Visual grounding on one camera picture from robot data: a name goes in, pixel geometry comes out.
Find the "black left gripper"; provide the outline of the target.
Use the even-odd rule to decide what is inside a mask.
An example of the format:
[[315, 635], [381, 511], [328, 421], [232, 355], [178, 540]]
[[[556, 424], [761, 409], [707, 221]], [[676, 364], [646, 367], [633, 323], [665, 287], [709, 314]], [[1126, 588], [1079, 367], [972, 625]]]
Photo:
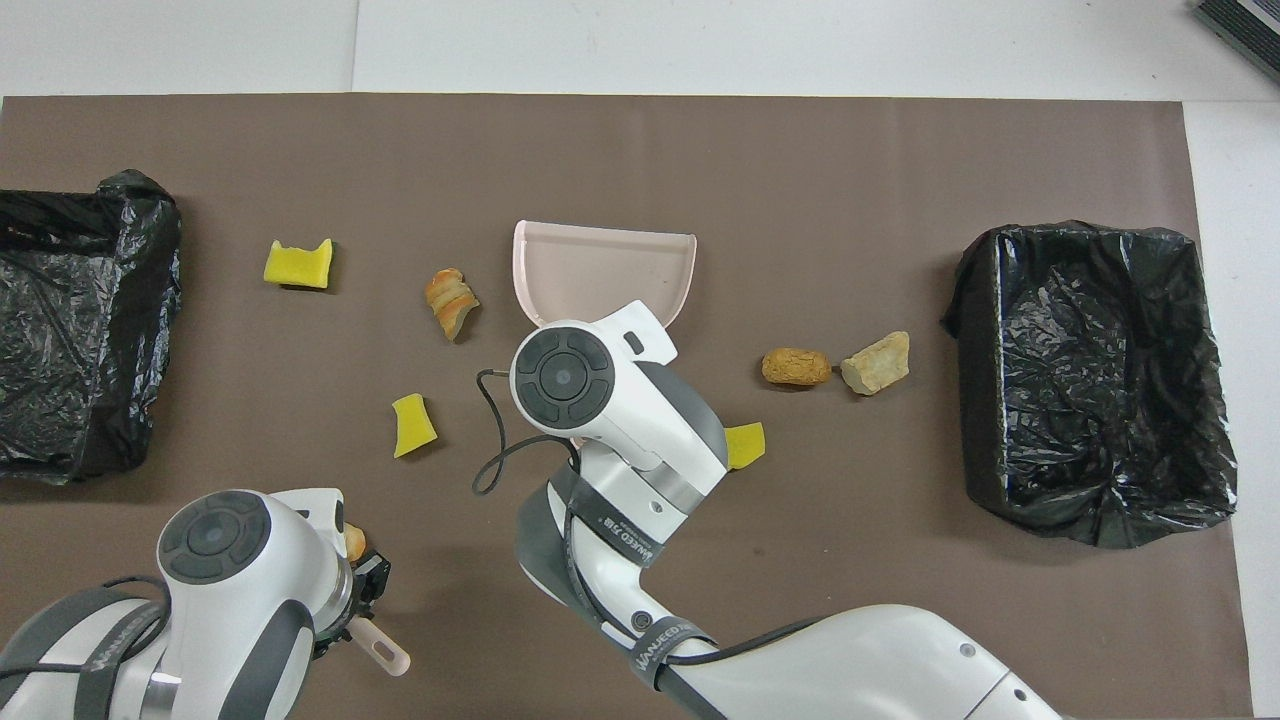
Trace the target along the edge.
[[314, 621], [315, 660], [323, 657], [335, 643], [352, 641], [348, 625], [356, 619], [372, 620], [372, 606], [387, 589], [390, 568], [390, 561], [372, 548], [364, 550], [358, 557], [340, 565], [339, 582], [323, 605], [320, 619]]

